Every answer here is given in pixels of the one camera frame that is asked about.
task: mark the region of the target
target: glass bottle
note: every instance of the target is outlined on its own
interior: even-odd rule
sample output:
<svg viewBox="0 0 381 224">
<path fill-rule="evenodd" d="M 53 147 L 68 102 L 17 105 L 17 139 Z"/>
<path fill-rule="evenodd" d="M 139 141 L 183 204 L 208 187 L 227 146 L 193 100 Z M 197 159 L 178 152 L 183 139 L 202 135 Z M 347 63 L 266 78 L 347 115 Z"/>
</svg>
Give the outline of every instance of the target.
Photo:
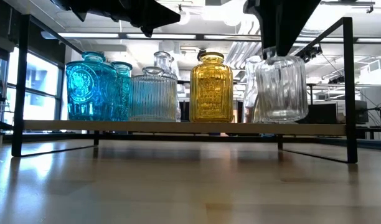
<svg viewBox="0 0 381 224">
<path fill-rule="evenodd" d="M 176 121 L 177 77 L 145 67 L 131 77 L 130 89 L 130 121 Z"/>
<path fill-rule="evenodd" d="M 233 75 L 224 65 L 223 55 L 206 52 L 201 65 L 190 73 L 190 111 L 192 122 L 231 122 L 233 120 Z"/>
<path fill-rule="evenodd" d="M 106 92 L 106 86 L 115 79 L 116 71 L 103 63 L 103 54 L 84 52 L 82 57 L 84 61 L 66 64 L 68 118 L 109 120 L 113 105 L 106 100 L 111 94 Z"/>
<path fill-rule="evenodd" d="M 172 57 L 167 52 L 159 51 L 154 53 L 154 66 L 162 68 L 164 72 L 171 73 L 172 75 L 176 76 L 178 79 L 177 74 L 175 74 L 174 71 L 171 69 L 171 64 L 173 61 L 174 61 L 174 57 Z M 181 122 L 181 107 L 179 106 L 178 92 L 176 96 L 177 96 L 176 121 Z"/>
<path fill-rule="evenodd" d="M 128 120 L 128 106 L 129 106 L 129 83 L 131 77 L 131 70 L 133 66 L 126 62 L 112 62 L 112 66 L 117 71 L 117 90 L 119 96 L 118 107 L 116 110 L 116 117 L 118 121 Z"/>
<path fill-rule="evenodd" d="M 245 95 L 243 98 L 243 123 L 253 123 L 254 120 L 254 108 L 257 100 L 257 80 L 256 80 L 256 68 L 261 62 L 260 56 L 252 56 L 246 59 L 246 76 L 247 84 Z"/>
<path fill-rule="evenodd" d="M 267 59 L 256 69 L 258 99 L 254 113 L 263 122 L 297 121 L 308 114 L 305 64 L 294 56 L 279 57 L 265 49 Z"/>
</svg>

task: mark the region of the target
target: yellow glass jar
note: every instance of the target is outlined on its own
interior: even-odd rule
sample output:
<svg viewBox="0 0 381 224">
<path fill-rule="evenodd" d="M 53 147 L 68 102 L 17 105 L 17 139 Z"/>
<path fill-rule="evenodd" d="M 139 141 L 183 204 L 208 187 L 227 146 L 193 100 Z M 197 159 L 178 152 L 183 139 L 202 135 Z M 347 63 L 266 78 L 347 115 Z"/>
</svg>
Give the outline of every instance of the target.
<svg viewBox="0 0 381 224">
<path fill-rule="evenodd" d="M 201 65 L 190 73 L 190 113 L 192 122 L 233 120 L 233 75 L 224 65 L 223 55 L 206 52 Z"/>
</svg>

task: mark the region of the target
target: wooden shelf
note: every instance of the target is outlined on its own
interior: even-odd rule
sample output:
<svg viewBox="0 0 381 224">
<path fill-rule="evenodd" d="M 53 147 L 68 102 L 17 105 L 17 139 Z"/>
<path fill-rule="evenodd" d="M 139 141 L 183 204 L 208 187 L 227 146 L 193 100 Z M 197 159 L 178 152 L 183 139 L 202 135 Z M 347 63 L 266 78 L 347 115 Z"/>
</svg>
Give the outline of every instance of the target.
<svg viewBox="0 0 381 224">
<path fill-rule="evenodd" d="M 136 131 L 150 133 L 244 133 L 346 135 L 343 124 L 239 124 L 239 123 L 176 123 L 143 121 L 24 121 L 26 130 L 95 130 Z"/>
</svg>

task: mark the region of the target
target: wooden floor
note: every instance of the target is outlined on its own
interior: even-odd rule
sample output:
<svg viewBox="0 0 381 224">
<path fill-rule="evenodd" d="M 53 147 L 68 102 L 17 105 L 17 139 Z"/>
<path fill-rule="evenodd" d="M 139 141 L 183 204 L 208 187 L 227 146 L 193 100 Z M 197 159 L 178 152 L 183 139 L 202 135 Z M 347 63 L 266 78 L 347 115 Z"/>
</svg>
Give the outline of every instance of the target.
<svg viewBox="0 0 381 224">
<path fill-rule="evenodd" d="M 26 144 L 30 151 L 91 140 Z M 346 149 L 285 144 L 345 157 Z M 101 141 L 12 158 L 0 148 L 0 223 L 381 223 L 381 151 L 359 165 L 275 144 Z"/>
</svg>

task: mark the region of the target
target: clear glass jar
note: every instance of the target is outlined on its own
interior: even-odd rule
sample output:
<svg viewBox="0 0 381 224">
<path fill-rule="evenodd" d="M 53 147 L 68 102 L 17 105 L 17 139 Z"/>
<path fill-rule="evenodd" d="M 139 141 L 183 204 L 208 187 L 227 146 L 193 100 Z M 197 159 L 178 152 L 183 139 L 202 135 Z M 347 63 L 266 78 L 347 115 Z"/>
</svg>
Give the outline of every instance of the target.
<svg viewBox="0 0 381 224">
<path fill-rule="evenodd" d="M 190 73 L 190 111 L 192 122 L 231 122 L 233 120 L 233 75 L 224 65 L 223 55 L 206 52 L 202 64 Z"/>
<path fill-rule="evenodd" d="M 243 98 L 243 113 L 242 122 L 243 123 L 257 123 L 259 122 L 259 117 L 254 119 L 254 108 L 257 100 L 257 80 L 256 80 L 256 68 L 261 62 L 259 56 L 252 56 L 246 59 L 246 76 L 247 84 L 245 90 L 245 96 Z"/>
<path fill-rule="evenodd" d="M 297 121 L 308 114 L 305 64 L 294 56 L 279 57 L 265 49 L 267 59 L 256 69 L 258 99 L 255 113 L 262 122 Z"/>
<path fill-rule="evenodd" d="M 145 67 L 130 85 L 130 121 L 176 121 L 177 77 L 159 67 Z"/>
<path fill-rule="evenodd" d="M 104 64 L 105 56 L 84 52 L 84 61 L 66 64 L 68 118 L 103 121 L 112 119 L 113 91 L 106 88 L 117 76 L 115 69 Z"/>
<path fill-rule="evenodd" d="M 112 66 L 117 71 L 117 90 L 118 90 L 118 107 L 116 109 L 116 117 L 118 121 L 128 120 L 128 107 L 129 107 L 129 83 L 131 77 L 131 70 L 133 66 L 126 62 L 112 62 Z"/>
<path fill-rule="evenodd" d="M 178 76 L 174 73 L 174 71 L 171 69 L 171 64 L 174 61 L 174 57 L 172 57 L 167 52 L 156 52 L 154 53 L 154 66 L 162 68 L 164 72 L 170 73 L 171 75 Z M 176 108 L 176 121 L 181 122 L 181 107 L 179 106 L 179 99 L 178 99 L 178 93 L 177 93 L 177 108 Z"/>
</svg>

